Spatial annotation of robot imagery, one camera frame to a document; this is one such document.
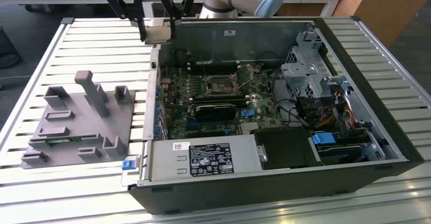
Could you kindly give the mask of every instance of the wooden cabinet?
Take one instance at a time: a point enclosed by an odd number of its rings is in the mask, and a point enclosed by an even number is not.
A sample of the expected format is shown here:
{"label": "wooden cabinet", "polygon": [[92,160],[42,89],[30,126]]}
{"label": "wooden cabinet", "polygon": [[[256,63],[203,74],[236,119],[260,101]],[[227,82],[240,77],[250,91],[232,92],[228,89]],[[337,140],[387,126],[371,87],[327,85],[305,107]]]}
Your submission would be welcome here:
{"label": "wooden cabinet", "polygon": [[390,46],[427,0],[341,0],[335,16],[359,16],[375,36]]}

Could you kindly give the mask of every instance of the barcode sticker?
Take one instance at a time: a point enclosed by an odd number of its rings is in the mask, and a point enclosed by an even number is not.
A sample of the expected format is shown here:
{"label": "barcode sticker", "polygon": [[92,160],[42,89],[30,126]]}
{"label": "barcode sticker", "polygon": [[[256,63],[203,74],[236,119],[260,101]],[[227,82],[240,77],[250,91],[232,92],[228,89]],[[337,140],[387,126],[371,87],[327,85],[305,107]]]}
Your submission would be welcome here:
{"label": "barcode sticker", "polygon": [[174,151],[176,150],[188,150],[190,142],[175,142]]}

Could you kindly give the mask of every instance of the motherboard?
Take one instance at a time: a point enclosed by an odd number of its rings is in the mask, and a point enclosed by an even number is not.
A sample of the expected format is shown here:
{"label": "motherboard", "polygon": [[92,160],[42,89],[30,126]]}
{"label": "motherboard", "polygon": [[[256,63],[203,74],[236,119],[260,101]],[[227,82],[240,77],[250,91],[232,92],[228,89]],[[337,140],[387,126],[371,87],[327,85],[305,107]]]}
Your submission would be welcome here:
{"label": "motherboard", "polygon": [[264,64],[206,62],[164,67],[168,139],[247,135],[283,125]]}

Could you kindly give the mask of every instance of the gray base plate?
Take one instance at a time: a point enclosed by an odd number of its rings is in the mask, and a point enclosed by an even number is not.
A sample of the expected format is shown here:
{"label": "gray base plate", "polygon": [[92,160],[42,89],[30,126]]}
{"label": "gray base plate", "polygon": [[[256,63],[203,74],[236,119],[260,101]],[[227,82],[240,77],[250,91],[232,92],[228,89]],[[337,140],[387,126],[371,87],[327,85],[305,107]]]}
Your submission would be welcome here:
{"label": "gray base plate", "polygon": [[[31,165],[26,162],[22,162],[22,168],[32,169],[38,167],[52,167],[124,160],[128,153],[128,139],[134,112],[135,91],[130,91],[132,101],[128,104],[116,103],[114,91],[107,91],[106,94],[106,105],[110,110],[110,116],[106,118],[100,118],[96,110],[88,104],[84,93],[71,93],[70,97],[63,99],[67,109],[71,110],[75,114],[75,117],[72,119],[48,121],[46,119],[46,116],[48,113],[55,112],[55,110],[50,105],[47,105],[43,118],[40,119],[39,126],[34,134],[34,138],[39,138],[38,133],[40,132],[42,128],[60,127],[67,127],[70,129],[68,137],[99,133],[102,137],[108,137],[110,141],[115,143],[115,138],[116,136],[119,136],[126,148],[124,154],[110,156],[102,148],[103,141],[98,141],[96,143],[84,143],[83,141],[64,141],[60,143],[50,144],[51,147],[44,146],[38,147],[38,149],[34,149],[30,146],[26,153],[30,153],[34,150],[42,151],[48,155],[48,161]],[[96,147],[102,153],[102,156],[99,158],[83,160],[78,155],[79,148],[83,147]]]}

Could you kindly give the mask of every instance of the metal slatted table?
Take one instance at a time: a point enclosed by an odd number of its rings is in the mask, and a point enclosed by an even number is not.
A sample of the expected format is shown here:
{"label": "metal slatted table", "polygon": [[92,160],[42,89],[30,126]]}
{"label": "metal slatted table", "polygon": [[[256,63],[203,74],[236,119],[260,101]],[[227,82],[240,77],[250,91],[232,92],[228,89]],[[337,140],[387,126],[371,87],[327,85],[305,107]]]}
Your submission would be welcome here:
{"label": "metal slatted table", "polygon": [[[362,22],[326,18],[426,163],[355,193],[251,206],[152,216],[122,185],[122,162],[23,170],[20,158],[47,105],[51,85],[83,92],[76,70],[92,70],[106,90],[136,90],[130,155],[142,151],[151,46],[118,19],[62,24],[0,133],[2,223],[391,223],[431,216],[431,100]],[[342,69],[330,55],[339,74]]]}

